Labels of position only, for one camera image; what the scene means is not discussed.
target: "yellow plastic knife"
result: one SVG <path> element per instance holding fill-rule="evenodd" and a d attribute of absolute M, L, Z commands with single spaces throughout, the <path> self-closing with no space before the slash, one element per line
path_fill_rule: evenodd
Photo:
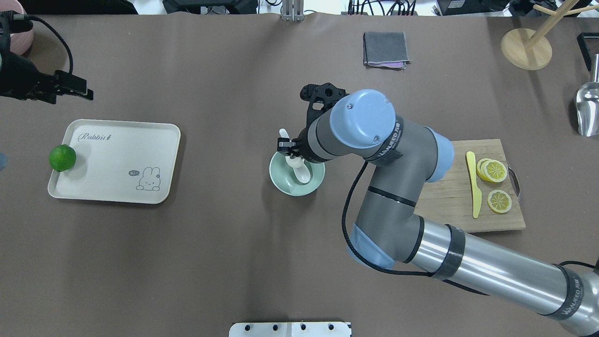
<path fill-rule="evenodd" d="M 472 187 L 472 217 L 476 219 L 479 217 L 483 194 L 480 188 L 476 186 L 476 157 L 474 156 L 474 152 L 466 152 L 466 164 L 468 164 L 470 187 Z"/>

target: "white tray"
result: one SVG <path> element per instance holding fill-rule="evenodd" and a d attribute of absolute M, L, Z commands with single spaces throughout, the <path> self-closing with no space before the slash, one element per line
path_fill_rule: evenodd
<path fill-rule="evenodd" d="M 75 166 L 52 171 L 54 198 L 157 204 L 171 190 L 181 131 L 173 124 L 78 119 L 62 144 Z"/>

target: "gray cloth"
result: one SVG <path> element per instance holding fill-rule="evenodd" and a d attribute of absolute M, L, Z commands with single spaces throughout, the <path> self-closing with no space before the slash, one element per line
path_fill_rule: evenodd
<path fill-rule="evenodd" d="M 403 69 L 409 63 L 403 32 L 364 33 L 364 65 Z"/>

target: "printed rabbit drawing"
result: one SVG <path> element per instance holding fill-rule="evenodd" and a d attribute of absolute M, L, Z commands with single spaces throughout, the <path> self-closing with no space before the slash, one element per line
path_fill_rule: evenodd
<path fill-rule="evenodd" d="M 160 168 L 146 167 L 141 174 L 140 184 L 136 189 L 146 191 L 160 191 Z"/>

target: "wooden stand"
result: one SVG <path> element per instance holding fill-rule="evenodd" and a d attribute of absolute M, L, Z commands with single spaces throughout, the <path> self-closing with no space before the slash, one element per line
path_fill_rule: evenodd
<path fill-rule="evenodd" d="M 501 51 L 503 55 L 516 67 L 525 70 L 539 70 L 551 61 L 552 49 L 545 35 L 566 15 L 581 13 L 599 8 L 590 6 L 577 10 L 570 10 L 578 0 L 566 0 L 557 11 L 548 10 L 539 5 L 534 9 L 551 15 L 547 21 L 538 29 L 533 31 L 528 28 L 517 28 L 503 35 L 501 39 Z"/>

